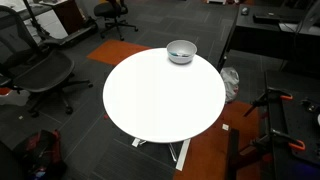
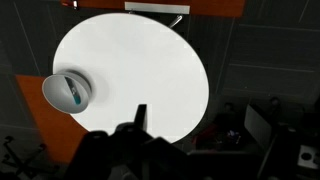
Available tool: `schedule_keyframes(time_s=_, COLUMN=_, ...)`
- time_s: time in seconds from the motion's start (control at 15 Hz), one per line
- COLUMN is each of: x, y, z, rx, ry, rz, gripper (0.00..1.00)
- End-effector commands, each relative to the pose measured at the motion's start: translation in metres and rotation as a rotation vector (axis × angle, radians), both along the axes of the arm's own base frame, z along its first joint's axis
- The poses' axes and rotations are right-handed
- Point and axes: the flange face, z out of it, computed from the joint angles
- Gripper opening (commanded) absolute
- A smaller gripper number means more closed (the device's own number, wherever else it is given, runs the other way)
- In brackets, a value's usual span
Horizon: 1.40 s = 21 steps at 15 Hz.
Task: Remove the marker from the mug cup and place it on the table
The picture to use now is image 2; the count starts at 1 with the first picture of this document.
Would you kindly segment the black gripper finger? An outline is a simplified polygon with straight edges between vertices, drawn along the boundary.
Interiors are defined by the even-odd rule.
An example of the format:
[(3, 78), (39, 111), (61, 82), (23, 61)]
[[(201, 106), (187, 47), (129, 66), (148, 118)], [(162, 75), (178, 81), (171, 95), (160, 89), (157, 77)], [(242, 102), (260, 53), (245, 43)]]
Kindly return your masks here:
[(147, 105), (139, 104), (134, 118), (134, 124), (142, 130), (147, 128)]

